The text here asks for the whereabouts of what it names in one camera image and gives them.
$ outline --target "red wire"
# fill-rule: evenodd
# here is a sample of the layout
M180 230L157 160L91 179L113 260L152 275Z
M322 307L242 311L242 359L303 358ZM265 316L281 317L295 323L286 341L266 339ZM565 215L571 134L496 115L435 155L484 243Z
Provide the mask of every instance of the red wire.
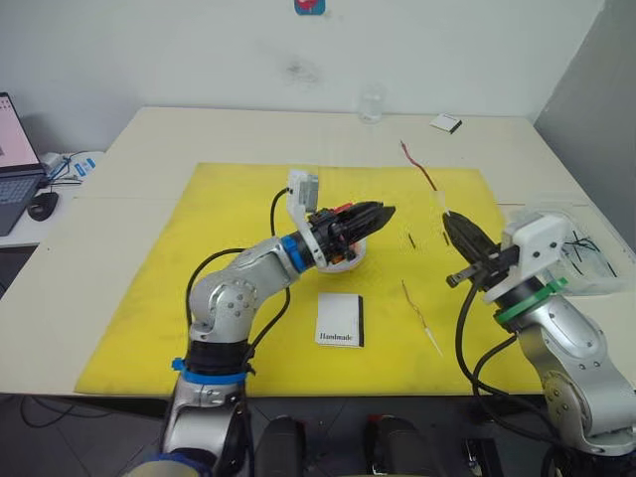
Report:
M410 154L408 154L408 149L406 149L406 144L404 144L402 141L399 142L399 144L401 144L401 148L404 151L404 154L406 155L406 159L408 159L408 161L415 167L417 167L423 174L424 176L426 176L426 179L428 180L428 184L430 184L430 187L433 188L433 191L437 192L437 188L435 187L435 184L433 184L433 180L430 178L430 176L428 175L428 173L426 172L426 169L423 168L423 166L421 166L420 164L417 164L412 157L410 157Z

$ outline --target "laptop screen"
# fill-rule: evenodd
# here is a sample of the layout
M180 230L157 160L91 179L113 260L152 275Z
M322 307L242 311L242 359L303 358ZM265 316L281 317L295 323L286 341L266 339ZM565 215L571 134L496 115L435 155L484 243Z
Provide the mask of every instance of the laptop screen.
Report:
M0 172L40 167L9 95L0 93Z

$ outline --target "gray floor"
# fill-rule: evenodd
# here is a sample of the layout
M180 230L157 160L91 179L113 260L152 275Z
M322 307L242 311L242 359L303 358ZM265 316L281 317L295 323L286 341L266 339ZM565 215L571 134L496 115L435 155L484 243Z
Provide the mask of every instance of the gray floor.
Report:
M0 298L30 256L24 248L0 248Z
M123 413L103 418L65 416L44 429L23 422L21 397L0 397L0 475L111 477L124 473L156 452L161 421ZM64 410L68 406L47 400ZM470 476L461 457L461 439L492 436L496 439L505 475L539 475L545 447L494 426L468 422L464 405L456 399L434 397L373 398L267 398L250 402L255 438L280 415L303 422L307 433L308 476L364 473L361 432L370 414L389 413L409 419L428 438L445 469L443 475ZM88 415L98 409L77 407ZM27 399L26 412L34 422L57 414ZM531 418L518 422L533 425Z

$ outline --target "transparent plastic box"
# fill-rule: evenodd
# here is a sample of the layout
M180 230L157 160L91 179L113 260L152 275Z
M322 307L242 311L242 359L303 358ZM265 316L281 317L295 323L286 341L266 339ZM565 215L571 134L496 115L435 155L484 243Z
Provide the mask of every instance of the transparent plastic box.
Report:
M568 285L563 293L575 296L634 289L636 255L594 204L580 198L541 198L513 213L512 218L522 220L532 213L556 215L569 222L560 260L543 272L543 280L565 277Z

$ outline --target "green ring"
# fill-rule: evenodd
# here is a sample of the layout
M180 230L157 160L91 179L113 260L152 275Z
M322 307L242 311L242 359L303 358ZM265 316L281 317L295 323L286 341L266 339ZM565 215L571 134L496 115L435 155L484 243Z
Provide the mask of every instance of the green ring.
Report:
M507 323L512 320L517 315L523 313L527 309L535 306L537 303L544 301L553 293L557 293L567 285L567 280L565 278L559 278L558 280L553 280L544 286L541 290L535 293L532 296L529 296L523 301L520 301L514 306L511 306L507 310L502 311L501 313L495 315L495 320L500 325Z

